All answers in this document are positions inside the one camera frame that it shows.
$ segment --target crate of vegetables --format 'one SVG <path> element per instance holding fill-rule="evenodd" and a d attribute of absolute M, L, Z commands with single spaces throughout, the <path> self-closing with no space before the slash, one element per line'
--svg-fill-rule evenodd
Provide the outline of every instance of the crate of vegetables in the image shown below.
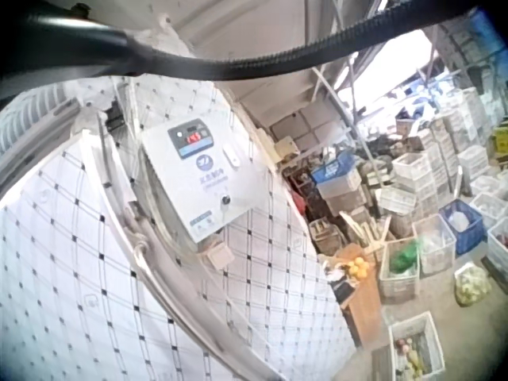
<path fill-rule="evenodd" d="M 405 302 L 418 294 L 420 261 L 414 238 L 387 242 L 379 270 L 379 292 L 385 302 Z"/>
<path fill-rule="evenodd" d="M 392 381 L 435 379 L 445 371 L 443 349 L 427 311 L 390 325 Z"/>

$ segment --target wall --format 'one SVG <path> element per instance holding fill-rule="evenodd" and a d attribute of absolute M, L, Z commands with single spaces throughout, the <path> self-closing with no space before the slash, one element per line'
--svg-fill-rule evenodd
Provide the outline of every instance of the wall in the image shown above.
<path fill-rule="evenodd" d="M 171 34 L 152 43 L 185 50 Z M 93 79 L 67 90 L 83 105 L 104 110 L 114 98 L 112 85 L 110 79 Z M 259 155 L 212 83 L 142 76 L 134 86 L 146 129 L 180 113 L 197 113 L 193 102 L 203 96 L 209 102 L 201 112 L 224 111 L 246 139 L 241 144 Z M 27 178 L 21 192 L 2 200 L 0 308 L 7 369 L 21 379 L 234 379 L 137 278 L 113 238 L 104 200 L 94 196 L 98 184 L 88 177 L 81 155 L 70 142 Z M 126 168 L 130 175 L 135 167 L 134 161 Z M 206 300 L 211 313 L 285 377 L 329 379 L 355 351 L 351 334 L 283 181 L 265 171 L 264 202 L 222 233 L 235 260 L 213 272 L 214 281 L 185 263 L 181 269 L 195 285 L 190 297 Z"/>
<path fill-rule="evenodd" d="M 271 133 L 275 140 L 292 137 L 300 150 L 327 141 L 334 141 L 342 134 L 344 123 L 327 98 L 318 98 L 314 103 L 275 123 Z"/>

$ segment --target wooden table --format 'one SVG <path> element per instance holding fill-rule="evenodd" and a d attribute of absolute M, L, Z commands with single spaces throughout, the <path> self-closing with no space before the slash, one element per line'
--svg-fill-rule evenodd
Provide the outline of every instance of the wooden table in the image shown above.
<path fill-rule="evenodd" d="M 337 252 L 337 256 L 346 260 L 354 260 L 363 256 L 363 250 L 356 244 L 350 244 Z M 341 303 L 346 321 L 350 324 L 353 338 L 362 346 L 373 341 L 381 326 L 381 299 L 376 278 L 376 268 L 371 264 L 368 276 L 363 279 L 355 291 Z"/>

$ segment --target plastic bag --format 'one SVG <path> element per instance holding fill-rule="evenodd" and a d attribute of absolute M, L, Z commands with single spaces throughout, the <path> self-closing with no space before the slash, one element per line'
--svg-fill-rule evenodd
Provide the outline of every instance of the plastic bag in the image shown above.
<path fill-rule="evenodd" d="M 485 298 L 492 286 L 481 267 L 471 263 L 464 267 L 455 278 L 455 297 L 461 306 L 471 306 Z"/>
<path fill-rule="evenodd" d="M 418 244 L 412 241 L 400 252 L 390 259 L 390 271 L 394 274 L 401 274 L 416 264 L 418 255 Z"/>

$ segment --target label sticker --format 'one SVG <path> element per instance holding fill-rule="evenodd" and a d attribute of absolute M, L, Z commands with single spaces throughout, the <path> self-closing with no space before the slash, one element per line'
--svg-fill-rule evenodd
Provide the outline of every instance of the label sticker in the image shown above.
<path fill-rule="evenodd" d="M 202 171 L 209 171 L 214 166 L 214 160 L 208 155 L 200 155 L 196 159 L 196 165 Z"/>

